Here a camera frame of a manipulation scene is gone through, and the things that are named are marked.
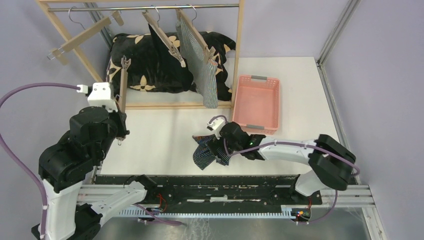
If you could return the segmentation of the navy striped underwear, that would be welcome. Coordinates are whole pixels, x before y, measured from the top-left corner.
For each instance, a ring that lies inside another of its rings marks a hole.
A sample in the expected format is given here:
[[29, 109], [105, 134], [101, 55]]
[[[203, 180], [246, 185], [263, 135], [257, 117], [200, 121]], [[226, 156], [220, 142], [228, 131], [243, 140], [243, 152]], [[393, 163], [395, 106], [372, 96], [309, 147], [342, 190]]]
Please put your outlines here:
[[192, 158], [194, 164], [201, 170], [204, 170], [206, 167], [208, 167], [213, 162], [218, 163], [222, 166], [228, 166], [230, 162], [216, 162], [210, 151], [207, 148], [207, 142], [212, 139], [212, 135], [199, 135], [199, 136], [192, 136], [193, 140], [198, 144], [197, 148], [195, 149]]

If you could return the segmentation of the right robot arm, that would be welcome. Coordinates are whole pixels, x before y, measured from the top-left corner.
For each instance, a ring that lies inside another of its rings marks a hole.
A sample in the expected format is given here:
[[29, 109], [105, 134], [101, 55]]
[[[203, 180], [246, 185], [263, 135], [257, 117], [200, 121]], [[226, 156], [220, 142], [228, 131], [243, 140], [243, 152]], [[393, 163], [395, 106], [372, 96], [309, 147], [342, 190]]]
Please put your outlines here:
[[356, 156], [327, 134], [312, 140], [283, 140], [249, 134], [236, 122], [216, 118], [207, 123], [212, 132], [206, 149], [214, 160], [242, 156], [251, 161], [287, 161], [309, 166], [289, 189], [289, 198], [301, 204], [313, 193], [330, 188], [345, 191], [349, 180], [360, 173]]

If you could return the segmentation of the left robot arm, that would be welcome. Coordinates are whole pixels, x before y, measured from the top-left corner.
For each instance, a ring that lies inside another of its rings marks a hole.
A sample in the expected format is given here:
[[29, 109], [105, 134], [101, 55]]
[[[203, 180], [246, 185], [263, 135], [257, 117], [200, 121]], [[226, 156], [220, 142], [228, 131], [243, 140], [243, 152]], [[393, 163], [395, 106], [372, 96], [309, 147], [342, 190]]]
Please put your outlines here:
[[96, 203], [78, 204], [86, 175], [106, 158], [116, 139], [130, 132], [126, 114], [104, 107], [83, 108], [69, 120], [69, 130], [39, 157], [38, 173], [47, 202], [41, 223], [31, 229], [38, 240], [92, 240], [122, 210], [156, 200], [157, 184], [140, 175], [118, 192]]

